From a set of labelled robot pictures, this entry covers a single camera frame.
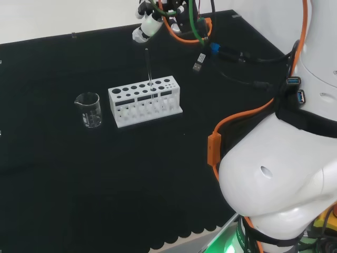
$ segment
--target white wall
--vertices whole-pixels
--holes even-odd
[[[211,12],[209,1],[201,1],[203,13]],[[308,5],[310,17],[310,0]],[[283,53],[288,53],[301,36],[302,0],[215,0],[215,8],[235,10]]]
[[[1,0],[0,44],[139,23],[138,0]],[[215,0],[234,9],[284,53],[300,37],[301,0]],[[201,12],[211,12],[201,0]]]

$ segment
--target white test tube rack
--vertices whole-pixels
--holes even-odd
[[[108,89],[118,128],[182,113],[180,87],[173,76]]]

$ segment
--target green cable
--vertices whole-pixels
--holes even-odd
[[[173,17],[173,16],[176,16],[177,15],[177,12],[164,12],[162,11],[155,3],[153,0],[150,0],[150,3],[152,5],[152,7],[157,11],[159,12],[162,16],[165,16],[165,17]]]
[[[204,45],[204,41],[203,41],[202,38],[199,36],[199,34],[198,34],[198,32],[197,32],[197,30],[196,30],[196,28],[195,28],[195,25],[194,25],[194,19],[193,19],[193,1],[194,1],[194,0],[190,0],[190,1],[189,1],[189,11],[190,11],[189,14],[190,14],[190,23],[191,23],[192,32],[193,32],[195,38],[197,38],[197,39],[200,41],[200,43],[201,43],[202,45]]]

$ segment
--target table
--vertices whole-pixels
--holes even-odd
[[[216,42],[264,59],[282,55],[234,15],[217,14]],[[184,113],[118,129],[107,89],[147,79],[144,45],[132,41],[136,27],[0,46],[3,253],[145,253],[234,214],[207,165],[207,136],[224,117],[271,95],[229,82],[210,64],[195,74],[200,48],[163,28],[147,45],[152,75],[174,76]],[[272,83],[283,65],[220,63],[231,77]],[[82,126],[73,104],[87,91],[101,97],[96,131]]]

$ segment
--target blue usb port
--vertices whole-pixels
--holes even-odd
[[[286,83],[287,84],[297,84],[300,85],[301,84],[301,79],[299,77],[289,77],[286,79]]]
[[[299,101],[300,104],[304,104],[305,103],[305,96],[304,96],[304,91],[303,90],[298,90],[297,91],[297,99]]]

